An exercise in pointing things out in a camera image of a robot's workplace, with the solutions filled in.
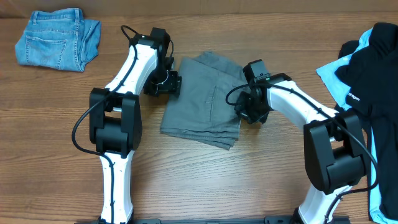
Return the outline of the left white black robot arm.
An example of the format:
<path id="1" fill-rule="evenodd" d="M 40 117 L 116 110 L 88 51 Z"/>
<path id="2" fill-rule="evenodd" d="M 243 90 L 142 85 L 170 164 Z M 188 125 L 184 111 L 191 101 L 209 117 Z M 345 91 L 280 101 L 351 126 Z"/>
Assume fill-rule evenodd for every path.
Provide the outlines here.
<path id="1" fill-rule="evenodd" d="M 131 164 L 142 137 L 140 93 L 178 95 L 174 43 L 163 29 L 129 39 L 126 61 L 104 88 L 90 93 L 90 141 L 103 169 L 104 204 L 98 223 L 132 223 Z"/>

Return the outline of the grey khaki shorts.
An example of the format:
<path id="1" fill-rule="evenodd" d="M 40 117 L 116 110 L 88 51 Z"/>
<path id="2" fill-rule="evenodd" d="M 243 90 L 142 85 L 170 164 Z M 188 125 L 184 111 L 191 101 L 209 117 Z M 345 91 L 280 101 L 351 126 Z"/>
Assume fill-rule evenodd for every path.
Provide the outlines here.
<path id="1" fill-rule="evenodd" d="M 182 77 L 180 94 L 169 96 L 160 132 L 226 150 L 233 147 L 241 120 L 225 98 L 233 88 L 247 83 L 242 66 L 203 52 L 183 58 L 178 73 Z"/>

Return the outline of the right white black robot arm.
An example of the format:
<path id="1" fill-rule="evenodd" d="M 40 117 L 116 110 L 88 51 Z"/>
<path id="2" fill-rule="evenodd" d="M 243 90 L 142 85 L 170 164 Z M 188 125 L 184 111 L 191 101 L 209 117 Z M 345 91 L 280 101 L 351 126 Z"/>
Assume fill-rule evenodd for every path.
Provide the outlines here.
<path id="1" fill-rule="evenodd" d="M 250 92 L 240 93 L 234 103 L 236 113 L 248 123 L 264 123 L 270 111 L 278 111 L 302 128 L 305 171 L 311 183 L 292 215 L 268 216 L 265 223 L 349 223 L 349 217 L 333 213 L 370 169 L 371 155 L 358 117 L 323 106 L 284 73 L 245 77 Z"/>

